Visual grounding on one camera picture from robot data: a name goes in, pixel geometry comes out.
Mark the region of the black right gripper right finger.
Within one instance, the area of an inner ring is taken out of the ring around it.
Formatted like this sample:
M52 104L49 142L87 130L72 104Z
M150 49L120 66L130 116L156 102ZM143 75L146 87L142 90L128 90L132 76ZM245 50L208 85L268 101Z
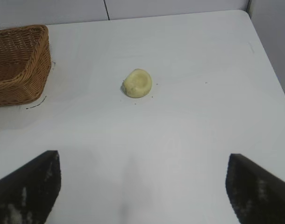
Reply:
M285 182L242 154L231 154L225 180L241 224L285 224Z

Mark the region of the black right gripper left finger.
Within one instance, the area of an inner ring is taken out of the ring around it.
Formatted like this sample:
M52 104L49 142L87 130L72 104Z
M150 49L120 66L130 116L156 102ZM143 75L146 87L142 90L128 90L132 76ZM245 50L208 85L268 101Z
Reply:
M0 224L43 224L61 189L60 157L46 151L0 179Z

